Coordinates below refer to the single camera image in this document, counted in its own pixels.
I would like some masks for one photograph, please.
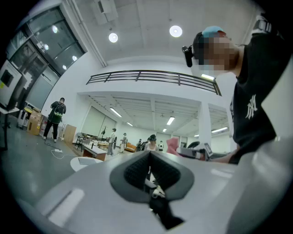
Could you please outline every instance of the white cable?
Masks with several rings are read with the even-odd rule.
[[[53,152],[52,151],[55,151],[55,149],[53,149],[53,150],[51,150],[51,154],[55,157],[55,158],[57,158],[54,154],[53,154]],[[77,155],[68,155],[68,154],[65,154],[65,155],[63,155],[62,156],[62,158],[57,158],[57,159],[63,159],[64,158],[64,156],[71,156],[71,157],[77,157]]]

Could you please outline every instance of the black cable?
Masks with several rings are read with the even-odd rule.
[[[53,147],[53,148],[55,148],[55,149],[61,150],[61,149],[59,149],[59,148],[57,148],[57,147],[54,147],[54,146],[51,145],[50,143],[46,143],[46,141],[47,141],[47,139],[45,139],[45,141],[44,141],[44,144],[45,144],[45,145],[48,145],[48,146],[51,146],[51,147]]]

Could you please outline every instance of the person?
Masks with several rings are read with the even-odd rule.
[[[159,147],[156,145],[157,137],[155,134],[150,136],[150,142],[145,145],[144,150],[158,151]]]
[[[163,141],[160,141],[159,151],[163,151],[163,148],[164,148]]]
[[[113,132],[111,133],[111,136],[110,136],[110,138],[109,138],[109,145],[108,145],[108,152],[107,152],[107,155],[113,155],[113,143],[114,143],[114,141],[115,141],[115,132],[116,132],[116,129],[115,128],[113,128],[112,129],[113,130]]]
[[[121,147],[119,152],[123,153],[125,149],[125,144],[127,143],[126,133],[123,134],[123,138],[120,141],[122,142],[121,142]]]
[[[138,143],[136,144],[136,151],[140,151],[141,150],[141,139],[139,139]]]
[[[48,132],[53,125],[53,139],[57,142],[58,125],[62,119],[63,114],[66,113],[66,106],[64,105],[65,98],[60,98],[59,101],[55,101],[51,104],[52,111],[48,116],[47,125],[44,131],[43,139],[47,139]]]
[[[261,21],[269,24],[265,15],[258,20],[259,24]],[[211,26],[196,35],[193,50],[199,65],[219,72],[233,72],[237,78],[230,105],[237,149],[212,160],[237,164],[242,155],[256,151],[276,136],[261,103],[287,66],[291,55],[288,46],[276,30],[267,32],[254,27],[250,43],[236,45],[222,28]]]
[[[147,139],[147,141],[144,141],[142,144],[141,144],[141,150],[145,150],[145,147],[146,147],[146,144],[149,142],[150,138]]]

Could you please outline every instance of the white ceiling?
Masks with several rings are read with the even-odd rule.
[[[199,103],[196,101],[136,93],[101,93],[90,97],[112,114],[110,108],[114,108],[122,116],[123,122],[130,122],[135,127],[157,132],[163,132],[166,128],[165,133],[181,136],[198,133]],[[229,127],[225,111],[210,108],[210,115],[212,130]],[[175,120],[168,126],[166,124],[171,116]]]
[[[142,55],[183,58],[182,46],[192,44],[207,26],[218,25],[234,43],[244,43],[255,18],[249,0],[114,0],[118,18],[98,25],[93,0],[77,0],[78,8],[106,61]],[[172,37],[169,28],[178,25],[183,34]],[[118,42],[111,43],[115,32]]]

